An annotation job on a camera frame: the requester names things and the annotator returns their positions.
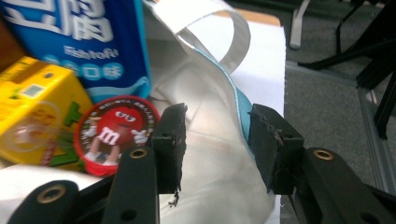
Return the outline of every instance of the blue package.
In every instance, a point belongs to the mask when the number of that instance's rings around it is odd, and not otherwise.
[[[0,8],[25,49],[74,70],[95,103],[149,95],[142,1],[0,0]]]

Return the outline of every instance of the yellow box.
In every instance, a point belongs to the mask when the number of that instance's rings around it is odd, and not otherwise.
[[[61,166],[78,161],[73,132],[92,107],[72,70],[23,57],[0,74],[0,157]]]

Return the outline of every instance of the barcode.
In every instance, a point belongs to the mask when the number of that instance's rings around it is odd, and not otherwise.
[[[32,84],[26,90],[24,90],[21,94],[31,97],[31,98],[34,98],[43,90],[44,90],[44,87],[38,86],[36,84]]]

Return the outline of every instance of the red lid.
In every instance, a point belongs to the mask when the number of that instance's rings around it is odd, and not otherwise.
[[[160,116],[147,100],[137,96],[116,96],[96,104],[79,121],[74,146],[92,175],[117,172],[120,154],[143,146]]]

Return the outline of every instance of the bag handle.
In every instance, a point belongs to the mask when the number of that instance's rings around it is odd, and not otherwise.
[[[247,21],[221,0],[161,0],[159,3],[146,1],[146,4],[151,7],[157,19],[167,26],[175,37],[182,40],[191,39],[191,32],[187,29],[189,25],[209,15],[228,12],[233,20],[233,41],[219,63],[231,74],[248,53],[250,31]]]

